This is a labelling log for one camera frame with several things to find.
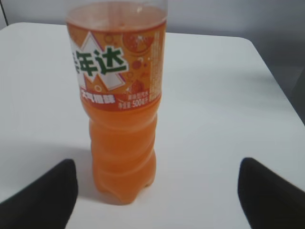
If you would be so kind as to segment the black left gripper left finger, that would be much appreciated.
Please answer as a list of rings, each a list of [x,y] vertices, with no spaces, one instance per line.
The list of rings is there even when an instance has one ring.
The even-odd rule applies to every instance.
[[[2,229],[64,229],[78,197],[76,166],[65,159],[1,202]]]

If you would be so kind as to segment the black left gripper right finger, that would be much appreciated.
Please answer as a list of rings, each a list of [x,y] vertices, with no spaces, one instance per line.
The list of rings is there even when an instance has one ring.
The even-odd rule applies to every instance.
[[[240,163],[237,193],[253,229],[303,229],[305,193],[257,160]]]

